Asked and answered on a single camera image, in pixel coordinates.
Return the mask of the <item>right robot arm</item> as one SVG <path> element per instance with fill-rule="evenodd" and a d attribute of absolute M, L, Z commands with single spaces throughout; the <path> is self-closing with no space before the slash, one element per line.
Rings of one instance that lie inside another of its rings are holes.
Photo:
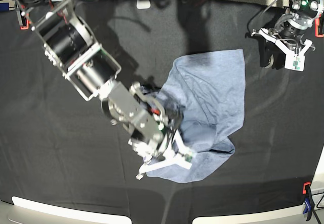
<path fill-rule="evenodd" d="M 81 97 L 98 98 L 113 124 L 129 132 L 134 151 L 146 159 L 185 159 L 191 155 L 179 133 L 180 113 L 170 114 L 141 85 L 117 80 L 121 65 L 98 42 L 75 12 L 81 0 L 15 0 L 44 45 L 45 56 Z"/>

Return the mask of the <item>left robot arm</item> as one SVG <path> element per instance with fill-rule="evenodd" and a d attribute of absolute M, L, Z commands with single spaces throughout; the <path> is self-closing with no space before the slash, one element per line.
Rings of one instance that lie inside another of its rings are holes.
<path fill-rule="evenodd" d="M 263 39 L 260 66 L 263 68 L 303 71 L 305 55 L 315 45 L 303 39 L 307 29 L 323 14 L 323 0 L 289 0 L 289 6 L 273 27 L 253 30 Z"/>

